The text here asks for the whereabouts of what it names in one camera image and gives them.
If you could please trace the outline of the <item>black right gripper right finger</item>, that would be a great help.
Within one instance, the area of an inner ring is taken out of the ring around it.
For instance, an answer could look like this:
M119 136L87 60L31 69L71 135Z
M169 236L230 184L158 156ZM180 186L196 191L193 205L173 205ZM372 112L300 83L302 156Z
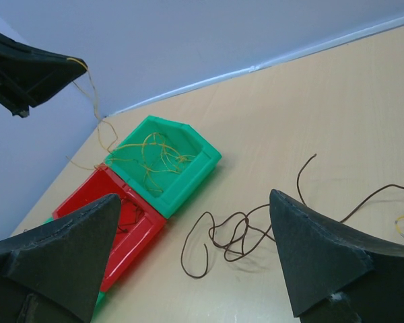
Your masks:
M279 190L270 217L294 317L404 322L404 245L370 236Z

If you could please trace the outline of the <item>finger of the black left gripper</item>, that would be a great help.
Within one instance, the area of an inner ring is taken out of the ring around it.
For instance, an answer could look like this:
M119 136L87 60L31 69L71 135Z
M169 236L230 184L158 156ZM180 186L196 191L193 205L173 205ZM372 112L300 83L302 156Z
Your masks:
M79 58L41 50L0 33L0 105L27 117L88 71Z

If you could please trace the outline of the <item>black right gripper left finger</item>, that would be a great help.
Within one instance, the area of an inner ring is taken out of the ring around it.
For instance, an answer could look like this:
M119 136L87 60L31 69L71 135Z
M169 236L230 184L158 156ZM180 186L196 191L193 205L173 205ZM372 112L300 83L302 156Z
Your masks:
M0 322L90 322L121 212L107 194L0 241Z

